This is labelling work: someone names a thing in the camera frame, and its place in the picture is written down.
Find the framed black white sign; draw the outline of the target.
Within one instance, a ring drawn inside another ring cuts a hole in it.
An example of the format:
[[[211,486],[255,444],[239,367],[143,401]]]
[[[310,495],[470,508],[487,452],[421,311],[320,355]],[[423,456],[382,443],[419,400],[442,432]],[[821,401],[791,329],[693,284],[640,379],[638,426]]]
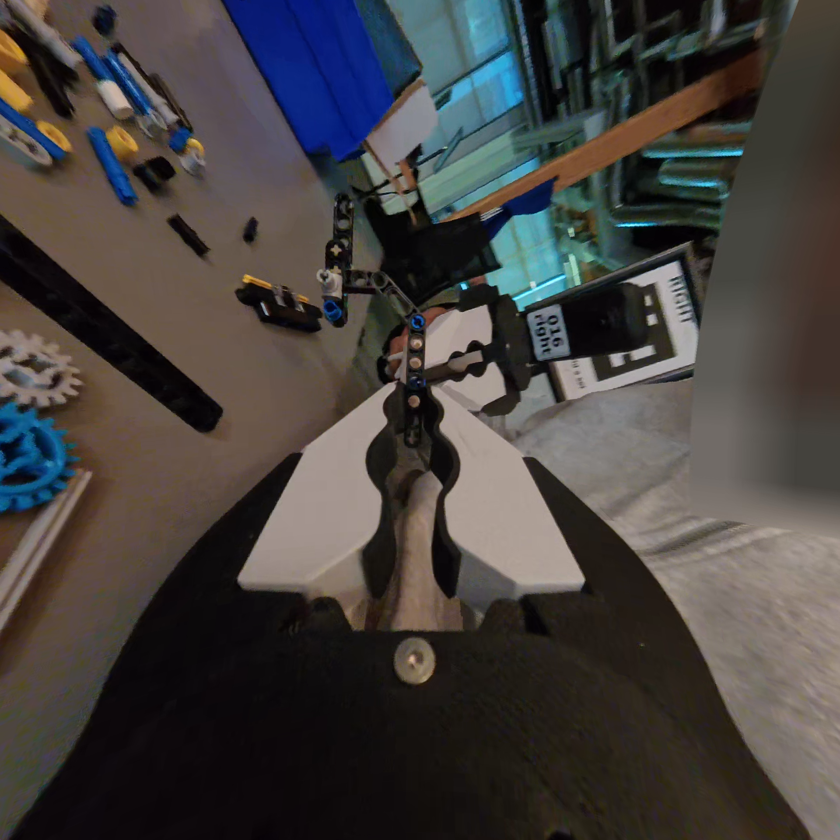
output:
[[[593,290],[597,283],[605,286],[619,282],[631,282],[645,294],[647,343],[627,353],[550,362],[547,372],[561,402],[628,385],[672,382],[693,372],[704,292],[695,249],[690,243],[534,303],[524,312],[577,291]]]

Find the blue storage box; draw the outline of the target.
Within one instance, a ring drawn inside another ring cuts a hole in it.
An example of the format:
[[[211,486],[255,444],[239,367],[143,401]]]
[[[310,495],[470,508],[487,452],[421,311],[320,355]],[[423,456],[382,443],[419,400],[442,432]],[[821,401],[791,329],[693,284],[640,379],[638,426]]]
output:
[[[385,1],[223,1],[305,154],[358,158],[422,64]]]

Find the short blue lego axle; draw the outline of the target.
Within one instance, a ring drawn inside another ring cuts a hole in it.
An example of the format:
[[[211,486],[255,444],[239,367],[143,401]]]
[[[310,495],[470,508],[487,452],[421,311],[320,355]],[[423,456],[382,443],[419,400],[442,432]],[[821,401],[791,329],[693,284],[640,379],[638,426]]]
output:
[[[109,81],[114,84],[117,83],[109,64],[96,52],[96,50],[84,37],[78,36],[74,38],[71,40],[70,45],[83,59],[96,81]]]

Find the grey black lego axle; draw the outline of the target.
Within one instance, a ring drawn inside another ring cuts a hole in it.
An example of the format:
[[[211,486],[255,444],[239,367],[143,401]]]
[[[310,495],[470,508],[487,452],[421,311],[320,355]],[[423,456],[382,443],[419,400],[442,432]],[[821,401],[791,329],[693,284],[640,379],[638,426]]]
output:
[[[163,82],[153,81],[151,76],[142,69],[140,63],[131,56],[130,52],[120,42],[112,47],[112,52],[115,53],[123,68],[149,99],[154,110],[163,118],[167,129],[184,129],[192,133],[193,125],[191,121],[186,117],[184,111],[177,106],[175,100],[165,94]]]

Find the wooden ceiling beam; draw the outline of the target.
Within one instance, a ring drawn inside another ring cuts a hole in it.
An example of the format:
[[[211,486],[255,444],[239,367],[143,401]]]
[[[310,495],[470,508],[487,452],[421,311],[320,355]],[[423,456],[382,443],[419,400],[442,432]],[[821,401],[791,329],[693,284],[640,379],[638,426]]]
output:
[[[710,112],[759,90],[763,83],[763,68],[763,50],[754,49],[748,55],[598,134],[582,146],[468,205],[448,217],[447,222],[487,213],[543,183],[551,184],[553,190],[559,192],[583,181],[668,133],[683,129]]]

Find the white lego bush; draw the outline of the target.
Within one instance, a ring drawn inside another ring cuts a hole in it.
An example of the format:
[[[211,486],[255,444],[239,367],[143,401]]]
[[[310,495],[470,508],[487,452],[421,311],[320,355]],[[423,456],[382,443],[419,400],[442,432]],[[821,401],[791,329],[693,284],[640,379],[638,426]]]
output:
[[[120,86],[110,79],[97,79],[95,87],[114,119],[119,122],[129,120],[134,115],[133,105]]]

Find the blue lego gear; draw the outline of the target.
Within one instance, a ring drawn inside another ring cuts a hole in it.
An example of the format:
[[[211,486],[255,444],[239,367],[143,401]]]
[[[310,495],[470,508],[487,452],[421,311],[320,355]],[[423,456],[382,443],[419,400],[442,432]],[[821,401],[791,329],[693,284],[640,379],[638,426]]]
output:
[[[77,473],[79,458],[67,432],[35,409],[1,408],[1,512],[41,507],[58,497]]]

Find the metal ceiling pipes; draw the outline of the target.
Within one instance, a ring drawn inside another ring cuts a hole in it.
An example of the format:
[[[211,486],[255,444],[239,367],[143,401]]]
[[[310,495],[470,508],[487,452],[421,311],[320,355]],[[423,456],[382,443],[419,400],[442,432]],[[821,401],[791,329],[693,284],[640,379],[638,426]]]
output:
[[[758,46],[761,2],[511,2],[535,124],[512,149],[573,152]],[[599,164],[578,189],[620,228],[719,228],[749,131],[720,105]]]

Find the grey zip hoodie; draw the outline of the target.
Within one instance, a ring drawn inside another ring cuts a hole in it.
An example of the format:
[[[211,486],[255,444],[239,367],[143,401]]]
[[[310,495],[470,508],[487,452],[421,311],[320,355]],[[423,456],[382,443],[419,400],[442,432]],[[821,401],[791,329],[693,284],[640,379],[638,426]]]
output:
[[[519,407],[497,430],[640,556],[771,780],[813,838],[838,838],[838,541],[690,511],[692,386]]]

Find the grey lego gear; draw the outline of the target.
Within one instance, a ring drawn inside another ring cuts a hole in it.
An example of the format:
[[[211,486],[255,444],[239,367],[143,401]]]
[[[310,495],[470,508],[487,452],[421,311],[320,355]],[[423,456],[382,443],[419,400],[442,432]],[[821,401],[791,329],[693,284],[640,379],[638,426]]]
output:
[[[79,396],[83,383],[56,343],[20,330],[1,331],[1,400],[46,410]]]

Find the black lego beam assembly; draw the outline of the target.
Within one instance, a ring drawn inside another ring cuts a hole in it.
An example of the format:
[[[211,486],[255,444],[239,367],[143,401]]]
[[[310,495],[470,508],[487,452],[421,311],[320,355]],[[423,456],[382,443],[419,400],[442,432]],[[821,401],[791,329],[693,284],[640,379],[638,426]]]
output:
[[[354,202],[346,193],[338,193],[332,208],[332,237],[325,248],[324,268],[317,274],[322,294],[322,313],[334,327],[348,321],[351,295],[376,294],[386,300],[407,329],[404,349],[397,355],[400,365],[396,379],[402,397],[402,431],[408,448],[418,448],[424,433],[428,404],[425,353],[427,320],[386,273],[381,270],[356,269],[353,265]]]

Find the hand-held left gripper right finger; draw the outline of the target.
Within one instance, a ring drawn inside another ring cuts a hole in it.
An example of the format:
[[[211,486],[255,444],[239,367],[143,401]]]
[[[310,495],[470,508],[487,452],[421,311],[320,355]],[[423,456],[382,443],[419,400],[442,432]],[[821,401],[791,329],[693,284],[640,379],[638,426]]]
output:
[[[520,599],[583,589],[581,567],[519,452],[438,387],[424,422],[441,485],[432,542],[440,590]]]

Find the blue cloth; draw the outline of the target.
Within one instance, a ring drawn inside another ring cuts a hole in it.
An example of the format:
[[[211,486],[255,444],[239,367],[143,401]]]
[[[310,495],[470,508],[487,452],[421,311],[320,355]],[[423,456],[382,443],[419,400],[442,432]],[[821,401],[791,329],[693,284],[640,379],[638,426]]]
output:
[[[555,178],[542,182],[496,207],[491,208],[480,216],[480,222],[489,241],[514,218],[540,214],[550,207],[554,193]]]

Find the person's right hand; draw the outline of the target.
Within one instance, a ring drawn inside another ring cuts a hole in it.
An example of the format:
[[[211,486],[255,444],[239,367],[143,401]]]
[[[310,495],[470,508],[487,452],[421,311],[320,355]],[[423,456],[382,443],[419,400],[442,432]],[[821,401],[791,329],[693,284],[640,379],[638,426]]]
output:
[[[403,325],[398,325],[388,334],[380,358],[377,361],[377,372],[384,384],[392,382],[398,377],[399,371],[403,367],[409,338],[410,330]]]

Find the white board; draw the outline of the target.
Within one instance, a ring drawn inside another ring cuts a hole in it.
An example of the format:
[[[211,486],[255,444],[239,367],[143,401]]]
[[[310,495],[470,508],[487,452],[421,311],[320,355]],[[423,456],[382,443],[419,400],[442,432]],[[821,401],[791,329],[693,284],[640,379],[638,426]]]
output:
[[[374,126],[362,148],[385,175],[396,173],[401,161],[433,133],[438,112],[426,81],[413,81]]]

